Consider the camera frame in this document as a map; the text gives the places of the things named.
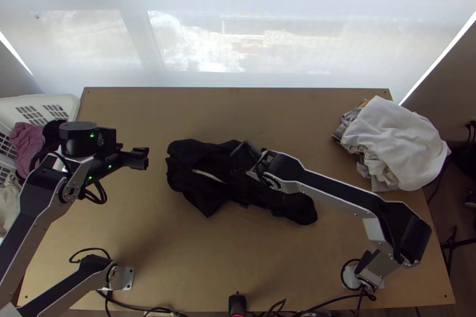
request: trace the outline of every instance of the sheer curtain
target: sheer curtain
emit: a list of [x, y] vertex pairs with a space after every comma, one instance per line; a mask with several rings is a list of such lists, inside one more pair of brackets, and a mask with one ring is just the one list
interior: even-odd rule
[[395, 101], [476, 0], [0, 0], [47, 93], [84, 86], [389, 87]]

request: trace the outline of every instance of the laundry basket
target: laundry basket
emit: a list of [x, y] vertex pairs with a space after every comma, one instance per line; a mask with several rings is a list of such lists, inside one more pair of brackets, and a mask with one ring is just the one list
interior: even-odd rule
[[45, 125], [52, 120], [76, 120], [79, 99], [72, 94], [23, 95], [0, 99], [0, 184], [16, 170], [17, 152], [10, 144], [10, 132], [22, 121]]

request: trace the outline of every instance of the pink garment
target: pink garment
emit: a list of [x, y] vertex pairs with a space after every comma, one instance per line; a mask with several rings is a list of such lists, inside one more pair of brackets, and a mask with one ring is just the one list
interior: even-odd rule
[[33, 126], [29, 123], [16, 123], [10, 133], [10, 143], [17, 151], [15, 162], [18, 174], [26, 178], [30, 173], [30, 160], [45, 144], [43, 127]]

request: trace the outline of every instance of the wooden table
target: wooden table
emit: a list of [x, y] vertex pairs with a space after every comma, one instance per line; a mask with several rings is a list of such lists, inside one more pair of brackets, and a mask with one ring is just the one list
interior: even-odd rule
[[[27, 270], [20, 303], [72, 273], [76, 266], [68, 258], [85, 247], [103, 247], [119, 263], [136, 268], [133, 289], [114, 294], [134, 305], [225, 311], [228, 296], [240, 291], [250, 310], [267, 310], [283, 298], [286, 309], [299, 310], [349, 294], [340, 282], [341, 266], [374, 249], [359, 218], [316, 205], [319, 220], [304, 227], [230, 202], [206, 219], [169, 188], [164, 159], [173, 140], [248, 139], [295, 156], [310, 170], [369, 189], [356, 172], [356, 156], [330, 136], [342, 113], [374, 95], [390, 99], [384, 89], [85, 89], [78, 120], [115, 127], [125, 149], [149, 146], [150, 166], [123, 168], [103, 179], [106, 205], [75, 202], [51, 225]], [[422, 191], [382, 197], [406, 202], [433, 228]], [[435, 233], [421, 264], [398, 269], [385, 285], [376, 302], [364, 300], [364, 308], [455, 302]], [[356, 304], [345, 300], [329, 308]], [[103, 309], [104, 300], [89, 293], [74, 308]]]

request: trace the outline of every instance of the black cloth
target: black cloth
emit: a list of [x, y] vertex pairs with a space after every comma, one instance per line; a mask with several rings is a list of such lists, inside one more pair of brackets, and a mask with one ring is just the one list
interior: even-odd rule
[[[231, 200], [240, 205], [269, 209], [274, 216], [283, 216], [302, 225], [317, 220], [314, 203], [308, 196], [272, 190], [236, 170], [230, 154], [238, 145], [237, 140], [220, 145], [193, 139], [173, 141], [167, 149], [170, 157], [165, 159], [169, 186], [182, 192], [207, 218]], [[212, 174], [223, 183], [192, 170]]]
[[60, 145], [60, 125], [66, 123], [66, 120], [53, 120], [45, 125], [43, 128], [43, 136], [45, 136], [45, 144], [43, 149], [48, 147], [48, 149], [56, 151]]

